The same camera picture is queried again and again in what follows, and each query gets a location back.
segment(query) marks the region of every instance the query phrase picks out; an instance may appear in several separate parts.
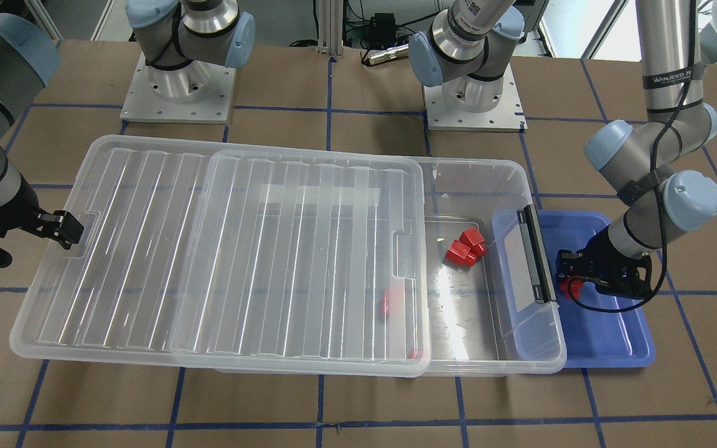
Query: translucent lid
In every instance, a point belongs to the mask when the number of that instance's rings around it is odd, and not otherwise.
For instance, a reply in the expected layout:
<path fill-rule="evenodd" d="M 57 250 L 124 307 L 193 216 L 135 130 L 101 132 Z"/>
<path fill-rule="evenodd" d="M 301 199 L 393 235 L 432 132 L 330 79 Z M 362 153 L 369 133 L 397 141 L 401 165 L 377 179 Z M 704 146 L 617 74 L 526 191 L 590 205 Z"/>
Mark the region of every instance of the translucent lid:
<path fill-rule="evenodd" d="M 11 335 L 24 357 L 416 376 L 430 363 L 410 159 L 96 140 Z"/>

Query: white mounting plate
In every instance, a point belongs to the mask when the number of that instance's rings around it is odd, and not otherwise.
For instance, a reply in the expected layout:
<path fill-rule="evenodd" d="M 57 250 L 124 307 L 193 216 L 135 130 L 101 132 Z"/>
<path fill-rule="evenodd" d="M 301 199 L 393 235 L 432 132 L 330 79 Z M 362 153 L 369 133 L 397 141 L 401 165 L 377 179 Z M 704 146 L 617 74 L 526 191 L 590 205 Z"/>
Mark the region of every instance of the white mounting plate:
<path fill-rule="evenodd" d="M 453 108 L 446 100 L 441 85 L 424 87 L 424 103 L 428 110 L 431 131 L 485 131 L 486 133 L 518 133 L 527 129 L 522 102 L 513 79 L 510 65 L 503 75 L 505 88 L 500 104 L 486 113 L 470 113 Z"/>
<path fill-rule="evenodd" d="M 204 63 L 210 70 L 212 84 L 207 93 L 191 103 L 171 103 L 154 93 L 145 69 L 146 58 L 140 54 L 129 92 L 123 100 L 120 118 L 140 123 L 228 124 L 234 92 L 235 68 Z"/>

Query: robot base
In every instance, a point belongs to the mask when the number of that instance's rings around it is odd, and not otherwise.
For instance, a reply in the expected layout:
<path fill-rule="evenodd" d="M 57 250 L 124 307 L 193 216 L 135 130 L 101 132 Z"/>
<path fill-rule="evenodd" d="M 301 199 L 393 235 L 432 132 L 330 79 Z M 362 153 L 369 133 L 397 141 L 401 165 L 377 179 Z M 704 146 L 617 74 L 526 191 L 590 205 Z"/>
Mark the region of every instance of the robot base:
<path fill-rule="evenodd" d="M 171 103 L 152 91 L 145 69 L 145 56 L 140 54 L 137 68 L 123 100 L 120 118 L 140 123 L 228 124 L 234 92 L 235 68 L 204 63 L 212 77 L 211 91 L 191 103 Z"/>
<path fill-rule="evenodd" d="M 431 131 L 485 131 L 486 133 L 518 133 L 527 129 L 522 102 L 513 79 L 510 65 L 503 75 L 505 90 L 500 103 L 486 113 L 470 113 L 452 107 L 444 99 L 441 85 L 424 87 L 424 102 L 428 110 Z"/>

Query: tiled surface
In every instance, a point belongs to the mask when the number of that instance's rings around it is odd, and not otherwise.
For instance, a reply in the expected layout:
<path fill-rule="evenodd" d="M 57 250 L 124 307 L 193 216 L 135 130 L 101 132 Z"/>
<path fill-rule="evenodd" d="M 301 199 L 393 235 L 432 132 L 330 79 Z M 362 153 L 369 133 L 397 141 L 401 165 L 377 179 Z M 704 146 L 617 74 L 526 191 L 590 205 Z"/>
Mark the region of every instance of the tiled surface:
<path fill-rule="evenodd" d="M 62 208 L 94 139 L 127 133 L 510 159 L 525 167 L 543 208 L 615 218 L 625 207 L 583 145 L 603 117 L 645 118 L 636 63 L 515 58 L 526 133 L 426 135 L 406 62 L 363 68 L 354 52 L 330 62 L 313 49 L 258 47 L 239 74 L 228 128 L 124 125 L 120 104 L 139 47 L 63 42 L 60 50 L 57 77 L 2 140 L 48 209 Z M 705 86 L 717 109 L 717 67 Z M 675 167 L 717 182 L 717 138 Z M 0 446 L 717 446 L 717 218 L 669 249 L 672 281 L 645 308 L 652 366 L 502 379 L 23 360 L 7 339 L 46 242 L 14 231 L 1 244 L 14 264 L 0 270 Z"/>

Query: blue joint cap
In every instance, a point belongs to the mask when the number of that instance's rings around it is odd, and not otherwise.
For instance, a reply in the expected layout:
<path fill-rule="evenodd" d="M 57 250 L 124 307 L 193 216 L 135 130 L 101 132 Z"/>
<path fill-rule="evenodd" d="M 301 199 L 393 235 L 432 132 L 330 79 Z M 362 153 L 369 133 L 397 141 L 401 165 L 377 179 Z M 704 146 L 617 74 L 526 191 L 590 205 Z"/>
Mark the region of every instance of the blue joint cap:
<path fill-rule="evenodd" d="M 710 127 L 710 135 L 708 136 L 708 139 L 705 140 L 705 143 L 712 140 L 713 137 L 717 135 L 717 111 L 712 108 L 711 105 L 705 103 L 705 110 L 710 114 L 710 121 L 711 121 L 711 127 Z"/>
<path fill-rule="evenodd" d="M 511 6 L 495 23 L 492 31 L 509 40 L 520 40 L 524 36 L 524 16 Z"/>
<path fill-rule="evenodd" d="M 176 9 L 177 0 L 128 0 L 126 17 L 133 29 L 154 25 Z"/>
<path fill-rule="evenodd" d="M 418 32 L 409 40 L 409 60 L 416 79 L 426 87 L 436 87 L 444 83 L 436 51 L 430 46 L 430 40 L 423 32 Z"/>
<path fill-rule="evenodd" d="M 43 86 L 49 85 L 60 67 L 60 54 L 51 40 L 27 20 L 4 13 L 0 14 L 0 36 L 26 60 Z"/>
<path fill-rule="evenodd" d="M 606 124 L 588 140 L 583 151 L 586 158 L 599 171 L 614 158 L 616 153 L 624 145 L 624 142 L 632 134 L 632 126 L 623 119 L 617 119 Z"/>
<path fill-rule="evenodd" d="M 675 226 L 693 232 L 717 215 L 717 185 L 699 171 L 681 171 L 666 182 L 663 201 Z"/>
<path fill-rule="evenodd" d="M 248 59 L 251 59 L 254 43 L 256 43 L 256 21 L 251 14 L 243 12 L 237 26 L 234 27 L 234 35 L 231 36 L 231 45 L 228 46 L 223 65 L 230 68 L 245 67 Z"/>

